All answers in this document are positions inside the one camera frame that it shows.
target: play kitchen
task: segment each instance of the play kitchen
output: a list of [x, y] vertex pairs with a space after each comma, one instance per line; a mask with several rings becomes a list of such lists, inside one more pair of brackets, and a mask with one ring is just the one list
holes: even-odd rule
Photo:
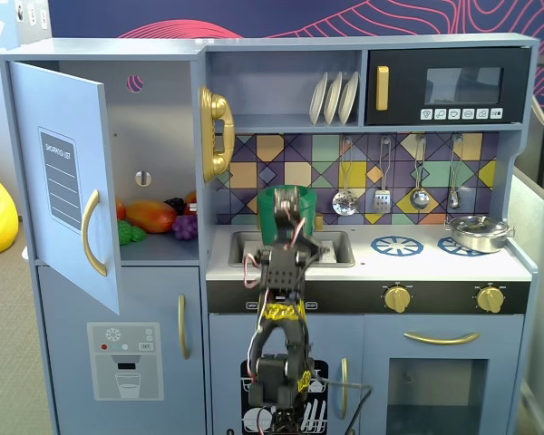
[[[297, 433], [513, 434], [538, 271], [508, 202], [537, 55], [516, 34], [0, 55], [54, 433], [271, 433], [258, 250], [306, 236]], [[275, 202], [295, 189], [299, 210]]]

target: gold telephone receiver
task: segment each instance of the gold telephone receiver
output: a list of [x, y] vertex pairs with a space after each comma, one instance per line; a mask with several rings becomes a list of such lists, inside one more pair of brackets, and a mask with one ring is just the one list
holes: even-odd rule
[[[224, 150], [216, 151], [215, 120], [224, 121]], [[221, 95], [201, 88], [201, 145], [203, 152], [203, 179], [208, 182], [222, 174], [229, 166], [234, 153], [236, 129], [228, 101]]]

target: white plate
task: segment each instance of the white plate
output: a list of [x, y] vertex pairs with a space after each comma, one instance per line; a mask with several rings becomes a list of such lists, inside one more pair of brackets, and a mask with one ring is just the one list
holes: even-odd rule
[[323, 108], [323, 100], [325, 99], [326, 91], [326, 82], [328, 80], [328, 74], [325, 72], [323, 78], [320, 79], [318, 85], [315, 87], [315, 93], [312, 96], [312, 101], [310, 102], [310, 120], [312, 125], [315, 125], [318, 121], [318, 116], [320, 115], [320, 110]]
[[330, 125], [333, 121], [336, 112], [336, 106], [338, 105], [338, 97], [341, 94], [341, 85], [343, 84], [343, 74], [340, 72], [333, 84], [328, 88], [328, 94], [326, 95], [325, 102], [325, 121], [326, 125]]
[[343, 125], [348, 121], [348, 117], [353, 109], [353, 103], [355, 102], [356, 88], [359, 84], [359, 73], [355, 72], [351, 76], [351, 80], [343, 88], [343, 94], [341, 95], [341, 101], [338, 104], [338, 118]]

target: stove knob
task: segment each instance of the stove knob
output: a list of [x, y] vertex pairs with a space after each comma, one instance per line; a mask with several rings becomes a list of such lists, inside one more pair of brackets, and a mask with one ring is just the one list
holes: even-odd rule
[[482, 288], [476, 298], [482, 310], [499, 313], [504, 303], [504, 295], [500, 289], [492, 286]]
[[392, 310], [402, 313], [411, 302], [411, 295], [404, 287], [396, 285], [384, 294], [384, 302]]

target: black control strip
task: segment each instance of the black control strip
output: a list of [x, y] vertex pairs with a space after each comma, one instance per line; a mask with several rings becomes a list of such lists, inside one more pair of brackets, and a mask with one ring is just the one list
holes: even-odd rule
[[[401, 285], [411, 295], [408, 314], [484, 314], [476, 296], [489, 285], [504, 294], [498, 314], [525, 314], [530, 282], [482, 281], [306, 281], [306, 310], [324, 314], [395, 313], [384, 302], [387, 289]], [[208, 281], [210, 313], [242, 314], [257, 311], [258, 291], [241, 281]]]

